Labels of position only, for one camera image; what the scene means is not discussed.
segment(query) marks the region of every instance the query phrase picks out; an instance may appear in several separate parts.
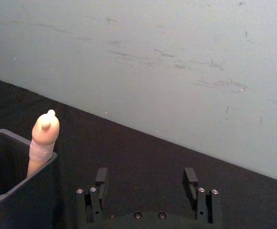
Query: beige object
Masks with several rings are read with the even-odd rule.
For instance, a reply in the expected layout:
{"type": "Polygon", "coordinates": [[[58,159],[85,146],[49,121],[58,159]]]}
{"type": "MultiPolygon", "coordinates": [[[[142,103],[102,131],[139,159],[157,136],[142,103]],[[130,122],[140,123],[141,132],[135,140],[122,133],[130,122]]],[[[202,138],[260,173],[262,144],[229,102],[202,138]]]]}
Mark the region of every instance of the beige object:
{"type": "Polygon", "coordinates": [[[49,110],[47,114],[42,114],[38,118],[32,129],[27,177],[36,172],[51,158],[59,129],[59,120],[55,116],[54,110],[49,110]]]}

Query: black container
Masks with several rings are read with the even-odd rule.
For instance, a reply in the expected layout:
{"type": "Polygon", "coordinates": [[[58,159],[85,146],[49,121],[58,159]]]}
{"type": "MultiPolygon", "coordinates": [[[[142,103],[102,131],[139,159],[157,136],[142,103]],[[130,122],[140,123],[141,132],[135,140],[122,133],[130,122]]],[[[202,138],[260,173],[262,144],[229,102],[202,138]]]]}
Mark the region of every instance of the black container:
{"type": "Polygon", "coordinates": [[[57,154],[26,178],[29,146],[29,140],[0,129],[0,229],[52,228],[57,154]]]}

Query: black mat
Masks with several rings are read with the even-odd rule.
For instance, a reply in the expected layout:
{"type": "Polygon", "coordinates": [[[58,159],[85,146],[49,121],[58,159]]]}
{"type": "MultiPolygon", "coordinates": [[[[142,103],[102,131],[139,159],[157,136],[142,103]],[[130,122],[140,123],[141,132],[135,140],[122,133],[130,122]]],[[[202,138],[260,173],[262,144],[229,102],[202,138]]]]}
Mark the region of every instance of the black mat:
{"type": "Polygon", "coordinates": [[[99,167],[109,168],[106,217],[149,210],[193,217],[182,186],[184,167],[192,167],[201,184],[222,194],[227,229],[277,228],[277,180],[0,81],[0,128],[31,139],[49,109],[61,125],[56,228],[75,228],[74,192],[92,183],[99,167]]]}

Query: gray wall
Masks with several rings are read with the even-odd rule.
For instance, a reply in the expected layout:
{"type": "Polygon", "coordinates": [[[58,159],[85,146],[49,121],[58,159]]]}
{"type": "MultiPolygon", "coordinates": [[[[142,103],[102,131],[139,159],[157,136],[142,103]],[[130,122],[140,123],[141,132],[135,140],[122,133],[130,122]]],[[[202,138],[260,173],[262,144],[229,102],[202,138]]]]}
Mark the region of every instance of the gray wall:
{"type": "Polygon", "coordinates": [[[277,0],[0,0],[0,79],[277,178],[277,0]]]}

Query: screw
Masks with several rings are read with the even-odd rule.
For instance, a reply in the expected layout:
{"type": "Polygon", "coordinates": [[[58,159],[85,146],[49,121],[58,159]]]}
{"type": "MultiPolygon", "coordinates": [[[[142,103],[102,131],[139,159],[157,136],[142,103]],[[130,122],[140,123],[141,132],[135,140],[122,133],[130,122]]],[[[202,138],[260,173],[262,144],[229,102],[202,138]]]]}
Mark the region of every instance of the screw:
{"type": "Polygon", "coordinates": [[[199,187],[200,192],[205,192],[205,189],[203,187],[199,187]]]}
{"type": "Polygon", "coordinates": [[[217,189],[215,189],[215,188],[212,189],[211,192],[212,192],[213,194],[215,194],[215,195],[219,193],[219,191],[218,191],[217,189]]]}
{"type": "Polygon", "coordinates": [[[77,189],[77,193],[78,193],[78,194],[81,194],[82,192],[83,192],[83,189],[82,189],[82,188],[77,189]]]}
{"type": "Polygon", "coordinates": [[[160,212],[160,213],[158,214],[158,217],[159,217],[160,219],[165,219],[165,218],[166,218],[166,214],[163,213],[163,212],[160,212]]]}
{"type": "Polygon", "coordinates": [[[140,219],[141,217],[142,217],[142,215],[139,212],[134,214],[135,219],[140,219]]]}
{"type": "Polygon", "coordinates": [[[95,192],[96,190],[97,190],[96,187],[92,187],[92,188],[90,189],[90,192],[95,192]]]}

